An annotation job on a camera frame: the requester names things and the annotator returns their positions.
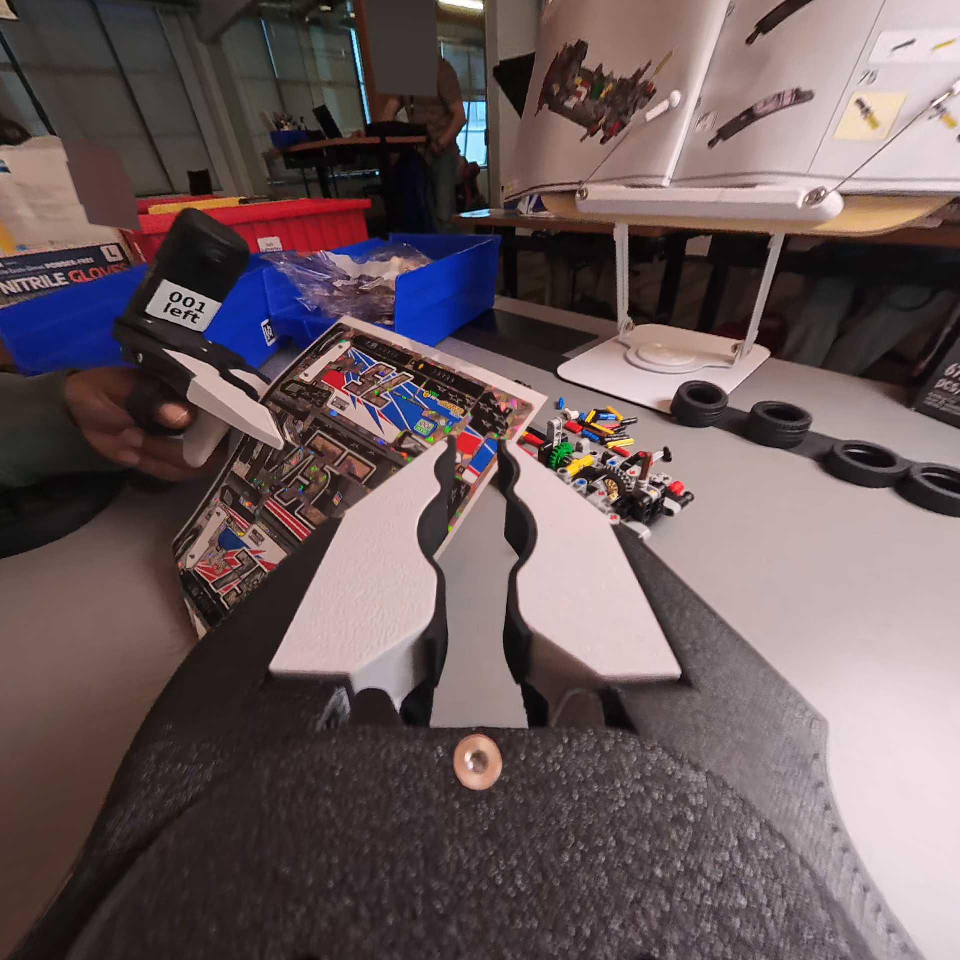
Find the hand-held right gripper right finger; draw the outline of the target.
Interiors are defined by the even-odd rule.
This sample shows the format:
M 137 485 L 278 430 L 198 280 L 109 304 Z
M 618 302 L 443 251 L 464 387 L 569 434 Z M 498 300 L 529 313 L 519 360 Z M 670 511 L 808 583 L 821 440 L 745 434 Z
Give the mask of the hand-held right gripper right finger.
M 617 715 L 621 690 L 673 685 L 682 667 L 621 539 L 606 491 L 561 478 L 515 442 L 498 448 L 515 554 L 503 650 L 530 727 Z

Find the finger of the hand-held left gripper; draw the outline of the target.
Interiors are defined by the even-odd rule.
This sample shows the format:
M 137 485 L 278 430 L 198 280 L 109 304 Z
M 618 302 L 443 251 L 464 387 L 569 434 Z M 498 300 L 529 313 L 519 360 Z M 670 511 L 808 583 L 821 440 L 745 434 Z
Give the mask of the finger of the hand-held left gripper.
M 260 371 L 245 364 L 221 366 L 221 396 L 223 403 L 242 403 L 240 396 L 260 402 L 269 388 L 269 379 Z
M 221 368 L 187 353 L 175 351 L 174 361 L 189 372 L 186 400 L 200 411 L 212 415 L 224 424 L 242 431 L 247 436 L 282 450 L 286 439 L 272 413 L 260 402 L 252 402 L 240 395 L 242 403 L 224 403 L 221 395 Z

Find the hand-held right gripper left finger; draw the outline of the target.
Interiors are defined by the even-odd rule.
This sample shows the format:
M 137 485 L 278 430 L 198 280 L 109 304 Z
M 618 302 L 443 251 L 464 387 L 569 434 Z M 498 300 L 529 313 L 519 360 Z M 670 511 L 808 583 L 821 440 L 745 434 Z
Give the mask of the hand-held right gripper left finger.
M 270 662 L 270 675 L 378 690 L 427 727 L 445 666 L 446 580 L 456 443 L 442 439 L 341 518 Z

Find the holographic lego sticker sheet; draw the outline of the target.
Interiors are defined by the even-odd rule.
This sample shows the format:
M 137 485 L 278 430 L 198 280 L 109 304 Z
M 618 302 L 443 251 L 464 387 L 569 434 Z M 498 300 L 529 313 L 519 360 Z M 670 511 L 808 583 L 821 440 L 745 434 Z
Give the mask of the holographic lego sticker sheet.
M 202 638 L 325 522 L 440 442 L 455 447 L 448 534 L 531 426 L 529 385 L 359 320 L 323 332 L 262 398 L 284 444 L 242 438 L 173 544 Z

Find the partly built lego car chassis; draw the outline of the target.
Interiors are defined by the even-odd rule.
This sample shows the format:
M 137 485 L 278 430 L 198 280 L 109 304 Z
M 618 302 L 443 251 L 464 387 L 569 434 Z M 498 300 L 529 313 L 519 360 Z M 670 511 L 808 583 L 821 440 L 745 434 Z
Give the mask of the partly built lego car chassis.
M 575 449 L 563 426 L 561 415 L 554 416 L 544 429 L 521 433 L 518 445 L 611 523 L 647 536 L 652 525 L 677 517 L 694 502 L 693 491 L 663 471 L 673 460 L 668 447 L 649 451 L 635 439 L 638 452 L 629 457 L 597 447 Z

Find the clear bags of lego parts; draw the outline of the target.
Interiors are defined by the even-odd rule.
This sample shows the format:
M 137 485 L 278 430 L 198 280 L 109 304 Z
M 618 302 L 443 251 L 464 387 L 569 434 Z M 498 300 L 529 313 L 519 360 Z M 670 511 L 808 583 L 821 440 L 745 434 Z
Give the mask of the clear bags of lego parts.
M 280 283 L 280 301 L 311 316 L 354 318 L 391 329 L 395 325 L 398 279 L 434 260 L 406 243 L 388 242 L 360 253 L 331 250 L 265 254 L 268 279 Z

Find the pile of loose lego pieces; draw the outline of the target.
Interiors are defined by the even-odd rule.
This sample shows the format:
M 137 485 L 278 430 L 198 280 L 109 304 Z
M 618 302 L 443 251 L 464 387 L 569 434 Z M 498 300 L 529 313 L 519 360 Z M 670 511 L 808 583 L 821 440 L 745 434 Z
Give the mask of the pile of loose lego pieces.
M 612 407 L 577 411 L 558 407 L 563 421 L 562 433 L 575 450 L 592 450 L 629 457 L 637 452 L 631 429 L 639 422 L 635 416 L 618 414 Z

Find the black lego set box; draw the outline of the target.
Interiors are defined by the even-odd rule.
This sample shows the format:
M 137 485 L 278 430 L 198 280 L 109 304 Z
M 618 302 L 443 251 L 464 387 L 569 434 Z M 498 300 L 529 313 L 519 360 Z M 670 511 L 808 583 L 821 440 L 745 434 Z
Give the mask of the black lego set box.
M 959 327 L 944 331 L 942 342 L 918 381 L 909 408 L 930 419 L 959 428 Z

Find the person's left hand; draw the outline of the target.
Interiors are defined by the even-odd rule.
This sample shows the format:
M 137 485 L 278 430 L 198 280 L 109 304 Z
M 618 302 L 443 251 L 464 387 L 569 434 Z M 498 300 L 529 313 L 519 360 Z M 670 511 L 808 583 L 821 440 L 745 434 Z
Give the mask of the person's left hand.
M 227 460 L 221 443 L 201 466 L 189 465 L 183 443 L 149 435 L 131 416 L 127 405 L 138 388 L 155 379 L 128 367 L 81 370 L 64 382 L 66 408 L 82 438 L 98 455 L 115 466 L 168 482 L 186 482 L 217 473 Z

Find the red storage bin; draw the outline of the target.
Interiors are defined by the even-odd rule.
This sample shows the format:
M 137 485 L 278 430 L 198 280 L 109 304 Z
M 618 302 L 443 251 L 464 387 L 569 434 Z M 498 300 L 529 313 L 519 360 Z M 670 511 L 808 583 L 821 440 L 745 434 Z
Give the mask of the red storage bin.
M 121 229 L 126 245 L 142 262 L 154 261 L 175 218 L 196 209 L 238 234 L 255 254 L 317 253 L 369 238 L 368 198 L 176 197 L 138 201 L 138 228 Z

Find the background wooden desk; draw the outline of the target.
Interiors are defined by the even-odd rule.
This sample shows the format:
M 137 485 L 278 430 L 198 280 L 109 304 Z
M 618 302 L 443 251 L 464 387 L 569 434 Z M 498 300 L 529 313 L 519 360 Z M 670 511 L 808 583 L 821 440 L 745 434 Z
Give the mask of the background wooden desk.
M 390 180 L 400 154 L 429 144 L 424 127 L 401 122 L 372 124 L 360 134 L 339 137 L 320 137 L 317 130 L 275 131 L 271 140 L 286 169 L 300 172 L 304 180 L 307 172 L 315 174 L 325 199 L 339 197 L 343 179 L 382 183 L 386 175 Z

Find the nitrile gloves box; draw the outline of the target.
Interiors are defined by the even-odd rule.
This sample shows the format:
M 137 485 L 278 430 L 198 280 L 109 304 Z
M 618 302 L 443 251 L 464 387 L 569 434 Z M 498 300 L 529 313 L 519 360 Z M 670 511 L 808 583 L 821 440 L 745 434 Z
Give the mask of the nitrile gloves box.
M 32 137 L 1 148 L 2 255 L 111 243 L 109 228 L 89 222 L 60 138 Z

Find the black rubber toy tire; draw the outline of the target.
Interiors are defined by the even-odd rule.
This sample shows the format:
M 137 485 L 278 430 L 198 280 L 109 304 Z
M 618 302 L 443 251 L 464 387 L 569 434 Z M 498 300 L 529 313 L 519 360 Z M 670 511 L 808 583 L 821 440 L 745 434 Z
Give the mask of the black rubber toy tire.
M 747 438 L 762 447 L 794 450 L 808 436 L 812 414 L 782 400 L 764 400 L 754 404 L 746 422 Z
M 959 468 L 939 462 L 914 462 L 896 485 L 897 493 L 923 510 L 960 517 Z
M 823 460 L 834 478 L 866 489 L 890 489 L 908 473 L 911 462 L 892 449 L 862 439 L 836 441 Z
M 710 381 L 688 380 L 675 391 L 669 413 L 680 426 L 708 428 L 719 423 L 728 405 L 726 390 Z

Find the white book stand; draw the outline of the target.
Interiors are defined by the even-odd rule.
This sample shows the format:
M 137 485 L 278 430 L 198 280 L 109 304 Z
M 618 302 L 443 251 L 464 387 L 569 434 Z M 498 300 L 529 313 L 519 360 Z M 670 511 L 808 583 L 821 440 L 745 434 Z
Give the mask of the white book stand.
M 764 308 L 786 241 L 893 234 L 942 209 L 946 194 L 849 195 L 835 188 L 759 185 L 749 187 L 628 187 L 584 185 L 545 194 L 550 213 L 613 227 L 616 269 L 614 337 L 569 361 L 558 375 L 648 409 L 666 411 L 680 385 L 700 378 L 727 393 L 771 356 L 757 345 Z M 693 234 L 768 234 L 761 280 L 746 334 L 741 339 L 663 323 L 635 324 L 629 308 L 629 228 L 663 227 Z

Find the long wooden table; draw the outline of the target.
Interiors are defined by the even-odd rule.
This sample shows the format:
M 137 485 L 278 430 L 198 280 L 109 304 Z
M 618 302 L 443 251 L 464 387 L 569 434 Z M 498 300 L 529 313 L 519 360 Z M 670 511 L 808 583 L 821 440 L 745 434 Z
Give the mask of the long wooden table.
M 459 214 L 454 219 L 459 226 L 478 233 L 480 229 L 496 230 L 528 230 L 531 232 L 573 233 L 573 234 L 605 234 L 612 235 L 614 225 L 610 222 L 595 222 L 591 220 L 559 217 L 553 214 L 545 216 L 527 216 L 515 211 L 503 210 L 475 210 Z M 761 226 L 663 226 L 650 224 L 632 224 L 629 226 L 630 236 L 660 238 L 671 233 L 688 233 L 693 235 L 708 234 L 771 234 L 772 230 Z M 958 251 L 959 225 L 957 222 L 948 222 L 935 227 L 905 226 L 897 230 L 879 234 L 853 235 L 836 233 L 789 233 L 788 236 L 798 236 L 801 239 L 812 241 L 843 241 L 865 243 L 879 246 L 905 246 L 913 248 L 930 248 Z

